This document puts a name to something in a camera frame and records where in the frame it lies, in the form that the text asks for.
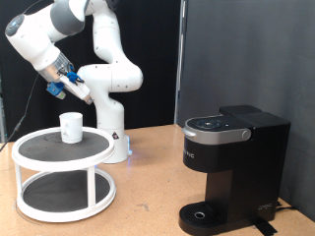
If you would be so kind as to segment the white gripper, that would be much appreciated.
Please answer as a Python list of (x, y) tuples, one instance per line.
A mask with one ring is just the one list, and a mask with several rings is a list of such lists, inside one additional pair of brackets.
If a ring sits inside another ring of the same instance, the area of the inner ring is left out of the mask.
[(86, 104), (91, 105), (94, 103), (94, 100), (90, 96), (90, 89), (77, 74), (62, 75), (59, 81), (64, 84), (67, 91), (83, 100)]

